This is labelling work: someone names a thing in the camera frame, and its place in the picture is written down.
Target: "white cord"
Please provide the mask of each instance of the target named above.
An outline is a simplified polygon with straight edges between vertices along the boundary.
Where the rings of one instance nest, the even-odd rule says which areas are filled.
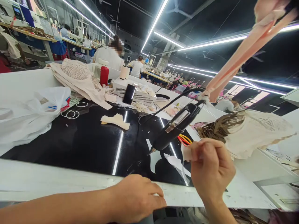
[[[78,106],[79,103],[86,103],[86,102],[77,102],[77,103],[76,103],[76,106],[77,106],[77,107],[87,107],[87,106],[88,106],[88,103],[86,103],[86,106]]]
[[[68,119],[76,119],[76,118],[78,118],[78,117],[80,116],[80,113],[79,113],[78,111],[75,111],[75,110],[65,110],[65,111],[67,111],[66,115],[63,115],[63,114],[61,113],[61,116],[66,117],[66,118],[68,118]],[[68,113],[69,113],[69,112],[73,112],[74,115],[73,115],[72,117],[68,117]]]

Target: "ventilation grille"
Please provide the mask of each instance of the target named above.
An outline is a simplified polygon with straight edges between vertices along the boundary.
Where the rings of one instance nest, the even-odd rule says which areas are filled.
[[[116,87],[116,92],[121,95],[125,95],[126,90],[120,87]]]
[[[143,95],[140,95],[138,93],[135,93],[134,95],[134,99],[135,100],[139,100],[139,101],[142,101],[142,102],[146,102],[148,104],[152,104],[153,100],[151,98],[148,98],[148,97],[145,97]]]

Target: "pink fabric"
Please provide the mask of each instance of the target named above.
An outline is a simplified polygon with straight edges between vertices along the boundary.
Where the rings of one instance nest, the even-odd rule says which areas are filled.
[[[258,0],[254,8],[256,24],[252,31],[219,73],[209,82],[202,94],[209,96],[210,102],[216,102],[221,90],[237,74],[242,64],[297,17],[297,9],[293,9],[274,26],[276,21],[285,14],[284,8],[289,2],[290,0]]]

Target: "led light strip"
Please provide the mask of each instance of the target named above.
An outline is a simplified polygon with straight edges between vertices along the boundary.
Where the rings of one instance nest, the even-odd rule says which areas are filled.
[[[296,29],[299,29],[299,25],[287,26],[285,28],[282,28],[279,31],[279,33],[286,32],[286,31],[291,31],[291,30],[296,30]],[[243,40],[243,39],[246,39],[246,38],[247,38],[247,35],[244,34],[244,36],[241,36],[241,37],[235,37],[235,38],[231,38],[231,39],[227,39],[227,40],[221,40],[221,41],[215,41],[215,42],[206,43],[206,44],[200,44],[200,45],[193,46],[193,47],[179,49],[178,51],[190,50],[190,49],[201,48],[201,47],[207,47],[207,46],[223,44],[223,43],[229,43],[229,42],[234,42],[234,41],[238,41],[238,40]]]
[[[212,71],[208,71],[208,70],[201,70],[201,69],[197,69],[197,68],[189,68],[189,67],[184,67],[184,66],[179,66],[179,65],[173,65],[173,64],[168,64],[168,65],[170,67],[175,66],[173,68],[181,67],[181,68],[188,68],[188,69],[193,69],[193,70],[202,71],[202,72],[209,72],[209,73],[213,73],[213,74],[218,74],[218,72],[212,72]],[[297,88],[299,88],[299,86],[292,86],[292,85],[280,84],[280,83],[275,83],[275,82],[267,82],[267,81],[263,81],[263,80],[245,78],[245,77],[240,77],[240,76],[234,76],[234,78],[238,78],[238,79],[241,79],[241,80],[244,79],[244,80],[247,80],[247,81],[259,82],[259,83],[264,83],[264,84],[269,84],[269,85],[272,85],[272,86],[280,86],[280,87],[285,87],[285,88],[290,88],[290,89],[297,89]]]
[[[159,20],[159,18],[160,18],[160,16],[161,16],[161,14],[162,14],[162,12],[163,12],[163,10],[165,9],[165,7],[166,7],[166,5],[167,5],[167,2],[168,2],[168,0],[164,0],[163,5],[162,5],[162,7],[161,7],[161,9],[160,9],[160,11],[159,11],[159,13],[158,13],[156,19],[155,19],[155,22],[154,22],[154,24],[152,25],[152,28],[150,29],[149,34],[148,34],[148,36],[147,36],[147,38],[146,38],[146,40],[145,40],[145,42],[144,42],[144,45],[143,45],[143,47],[142,47],[142,49],[141,49],[141,52],[143,51],[143,49],[144,49],[144,47],[145,47],[147,41],[149,40],[150,35],[152,34],[152,32],[153,32],[153,30],[154,30],[154,28],[155,28],[155,26],[156,26],[156,24],[157,24],[157,22],[158,22],[158,20]]]
[[[171,39],[169,39],[169,38],[167,38],[167,37],[165,37],[165,36],[163,36],[163,35],[157,33],[156,31],[154,31],[154,34],[158,35],[159,37],[164,38],[165,40],[167,40],[167,41],[169,41],[169,42],[171,42],[171,43],[177,45],[177,46],[180,47],[180,48],[184,48],[182,45],[180,45],[180,44],[178,44],[178,43],[172,41]]]
[[[147,54],[145,54],[145,53],[143,53],[143,52],[141,52],[141,53],[149,57],[149,55],[147,55]]]
[[[211,77],[211,78],[215,77],[215,76],[210,76],[210,75],[206,75],[206,74],[202,74],[202,73],[198,73],[198,72],[193,72],[193,71],[190,71],[190,70],[185,70],[185,69],[182,69],[182,68],[176,68],[176,69],[183,70],[183,71],[186,71],[186,72],[195,73],[195,74],[199,74],[199,75],[208,76],[208,77]],[[265,92],[276,93],[276,94],[283,95],[283,96],[286,95],[286,93],[283,93],[283,92],[276,92],[276,91],[272,91],[272,90],[268,90],[268,89],[262,89],[262,88],[259,88],[259,87],[254,87],[253,85],[246,85],[246,84],[243,84],[243,83],[240,83],[240,82],[235,82],[235,81],[230,81],[230,82],[241,85],[241,86],[247,86],[247,87],[258,89],[258,90],[263,90]]]
[[[89,18],[87,18],[85,15],[83,15],[79,10],[77,10],[74,6],[72,6],[68,1],[62,0],[65,4],[67,4],[69,7],[71,7],[74,11],[76,11],[79,15],[81,15],[84,19],[86,19],[88,22],[93,24],[95,27],[97,27],[100,31],[102,31],[104,34],[106,34],[109,38],[113,39],[109,34],[107,34],[104,30],[102,30],[99,26],[97,26],[94,22],[92,22]]]
[[[100,23],[103,24],[110,33],[112,33],[113,36],[115,35],[112,30],[110,30],[109,27],[82,0],[79,0],[79,2],[81,2],[81,4],[84,5],[84,7],[90,11],[90,13],[93,14],[100,21]]]

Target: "screen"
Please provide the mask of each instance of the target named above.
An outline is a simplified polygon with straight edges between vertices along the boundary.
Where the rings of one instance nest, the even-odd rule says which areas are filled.
[[[136,87],[133,85],[128,84],[126,92],[125,92],[125,96],[122,102],[126,103],[126,104],[132,104],[133,101],[133,97],[136,91]]]

